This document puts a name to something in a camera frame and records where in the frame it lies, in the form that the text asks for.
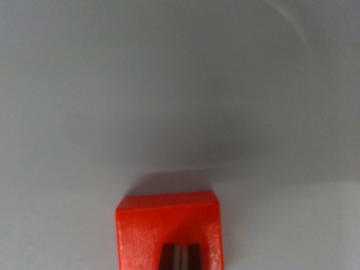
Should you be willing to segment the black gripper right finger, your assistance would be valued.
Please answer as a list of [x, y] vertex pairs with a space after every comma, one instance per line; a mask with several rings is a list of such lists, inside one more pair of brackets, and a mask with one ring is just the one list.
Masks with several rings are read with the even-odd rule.
[[182, 249], [183, 270], [203, 270], [201, 247], [199, 244], [189, 244]]

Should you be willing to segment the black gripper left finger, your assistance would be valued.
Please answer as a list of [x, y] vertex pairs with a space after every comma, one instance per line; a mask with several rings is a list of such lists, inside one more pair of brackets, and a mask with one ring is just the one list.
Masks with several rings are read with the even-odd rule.
[[161, 250], [158, 270], [180, 270], [181, 248], [175, 244], [164, 244]]

